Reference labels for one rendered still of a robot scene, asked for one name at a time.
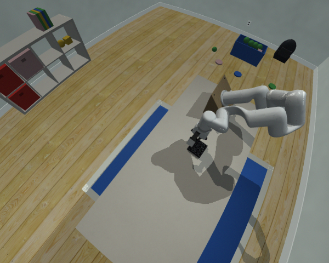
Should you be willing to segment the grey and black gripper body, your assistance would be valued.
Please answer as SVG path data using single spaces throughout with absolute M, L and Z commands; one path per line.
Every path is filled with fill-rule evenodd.
M 197 123 L 197 124 L 198 124 L 198 123 Z M 202 133 L 202 132 L 200 132 L 200 131 L 198 130 L 198 128 L 197 128 L 197 124 L 194 126 L 192 132 L 195 133 L 196 131 L 198 131 L 198 132 L 200 133 L 199 138 L 205 140 L 206 137 L 208 136 L 208 134 L 209 134 L 210 131 L 208 131 L 208 132 L 206 132 L 206 133 Z

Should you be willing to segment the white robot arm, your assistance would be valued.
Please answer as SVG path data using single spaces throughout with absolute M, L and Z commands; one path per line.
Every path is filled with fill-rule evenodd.
M 305 124 L 306 95 L 303 90 L 290 92 L 269 90 L 265 85 L 229 92 L 223 90 L 220 100 L 224 107 L 219 108 L 216 114 L 205 111 L 197 128 L 202 133 L 212 131 L 212 129 L 219 133 L 226 133 L 229 129 L 229 116 L 240 115 L 250 128 L 268 127 L 270 136 L 282 137 Z M 252 99 L 254 99 L 256 110 L 249 111 L 238 106 L 228 106 L 248 103 Z

